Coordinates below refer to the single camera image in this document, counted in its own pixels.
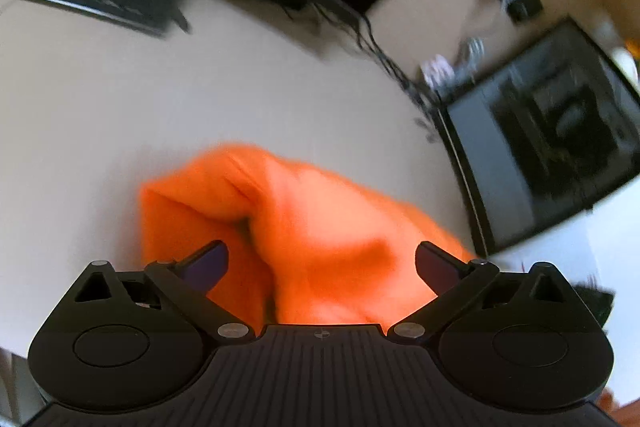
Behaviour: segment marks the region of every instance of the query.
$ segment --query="computer screen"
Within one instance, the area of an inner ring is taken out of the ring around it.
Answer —
[[[488,253],[640,172],[640,95],[568,21],[449,107]]]

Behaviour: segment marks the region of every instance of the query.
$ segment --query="orange cloth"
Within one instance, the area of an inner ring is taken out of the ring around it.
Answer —
[[[144,263],[221,239],[229,268],[208,296],[257,332],[270,303],[279,323],[386,331],[435,296],[415,270],[421,241],[472,258],[414,206],[254,146],[207,152],[141,200]]]

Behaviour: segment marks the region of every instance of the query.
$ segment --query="white wall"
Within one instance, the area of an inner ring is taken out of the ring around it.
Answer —
[[[609,386],[625,404],[640,397],[640,177],[598,204],[588,241],[600,282],[616,292],[606,324],[616,362]]]
[[[615,363],[608,387],[622,405],[640,397],[640,176],[545,233],[492,256],[505,271],[555,264],[572,283],[595,279],[616,292],[605,325]]]

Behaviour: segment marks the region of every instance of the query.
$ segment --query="ribbed black surface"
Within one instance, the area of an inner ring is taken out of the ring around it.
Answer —
[[[615,423],[591,405],[545,416],[478,403],[440,374],[427,351],[393,344],[374,326],[276,326],[251,344],[219,349],[198,381],[160,405],[117,415],[53,405],[30,425],[611,427]]]

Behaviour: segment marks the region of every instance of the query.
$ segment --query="white object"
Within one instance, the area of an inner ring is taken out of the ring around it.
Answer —
[[[615,48],[611,52],[611,60],[622,71],[629,81],[638,87],[638,68],[633,55],[625,48]]]
[[[607,54],[610,54],[617,46],[624,44],[624,40],[620,37],[611,15],[605,11],[594,13],[588,29],[591,38],[593,38],[596,44]]]
[[[425,83],[433,90],[452,82],[456,76],[455,71],[442,55],[436,55],[433,60],[423,62],[420,68]]]

